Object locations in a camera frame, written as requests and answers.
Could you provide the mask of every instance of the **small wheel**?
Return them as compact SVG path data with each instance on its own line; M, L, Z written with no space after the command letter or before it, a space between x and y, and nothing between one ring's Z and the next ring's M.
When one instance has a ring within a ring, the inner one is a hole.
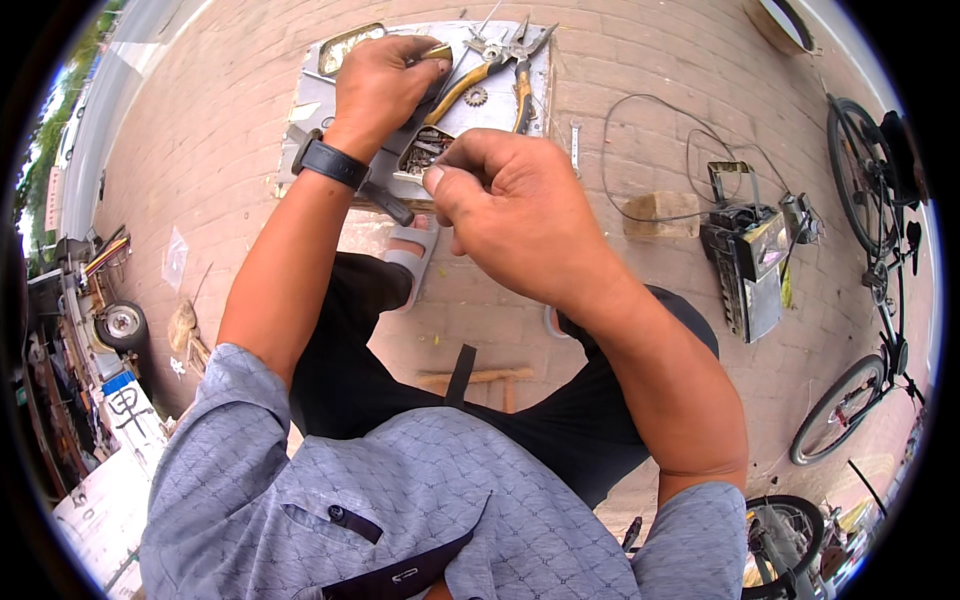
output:
M836 182L840 204L853 229L853 235L872 256L883 257L897 243L893 206L900 197L900 182L893 165L892 153L874 119L859 104L849 98L839 98L837 104L850 119L852 139L840 123L841 115L830 106L827 118L827 146L830 166ZM853 153L865 162L857 163ZM881 198L885 184L886 198ZM883 231L880 214L883 214Z
M876 354L864 356L842 374L804 419L790 445L790 460L798 467L822 460L842 444L862 422L851 418L879 394L886 368Z
M824 516L812 502L804 498L793 495L768 495L759 498L747 500L747 527L753 527L756 509L761 506L770 506L774 512L780 516L794 531L799 533L806 540L806 550L796 564L789 564L794 577L803 577L804 571L813 563L813 560L820 552L820 546L824 542ZM757 598L777 597L790 579L789 576L781 575L774 581L763 584L759 575L759 565L757 561L763 561L765 570L771 574L776 573L773 565L768 562L764 556L765 549L758 543L751 542L748 552L748 561L753 559L754 571L748 572L744 569L744 588L740 597L744 600Z
M118 352L141 348L150 340L143 311L126 300L105 308L93 325L100 341Z

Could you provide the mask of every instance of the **pliers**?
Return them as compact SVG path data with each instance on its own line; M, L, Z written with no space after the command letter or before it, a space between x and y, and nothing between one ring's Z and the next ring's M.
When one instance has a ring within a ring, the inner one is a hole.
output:
M527 33L527 25L530 23L530 13L523 17L523 21L516 28L510 41L503 45L486 44L487 51L484 52L484 58L487 54L492 55L492 59L475 67L466 75L460 78L442 97L437 106L423 118L423 125L436 125L446 114L453 103L456 102L467 89L477 85L490 75L495 75L507 67L507 64L516 60L516 121L511 131L514 133L526 134L530 126L530 118L534 113L533 90L530 87L530 57L534 56L543 46L543 43L550 38L553 30L557 29L560 23L554 23L550 27L540 32L540 35L530 44L523 44L520 41L524 39ZM474 35L473 44L469 47L477 49L474 45L478 43L479 36Z

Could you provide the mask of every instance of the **wristwatch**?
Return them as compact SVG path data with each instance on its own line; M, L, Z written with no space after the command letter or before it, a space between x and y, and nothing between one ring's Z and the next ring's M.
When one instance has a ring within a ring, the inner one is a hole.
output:
M324 132L312 130L300 146L291 171L299 175L304 168L326 175L354 190L360 189L370 176L370 167L353 156L345 155L323 142Z

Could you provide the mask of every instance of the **light blue shirt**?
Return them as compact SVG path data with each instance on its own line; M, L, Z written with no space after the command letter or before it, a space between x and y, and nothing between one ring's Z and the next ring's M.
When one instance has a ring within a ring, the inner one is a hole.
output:
M732 485L671 498L628 561L553 471L455 408L409 411L362 439L307 437L292 460L289 428L279 377L216 347L156 470L140 546L149 598L320 598L474 526L444 572L455 600L740 597L745 507ZM333 524L331 506L382 535Z

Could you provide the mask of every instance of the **right hand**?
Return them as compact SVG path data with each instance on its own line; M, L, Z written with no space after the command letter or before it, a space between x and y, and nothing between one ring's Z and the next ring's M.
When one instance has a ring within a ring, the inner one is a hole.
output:
M566 153L549 140L473 129L423 176L450 251L571 318L632 276L604 240Z

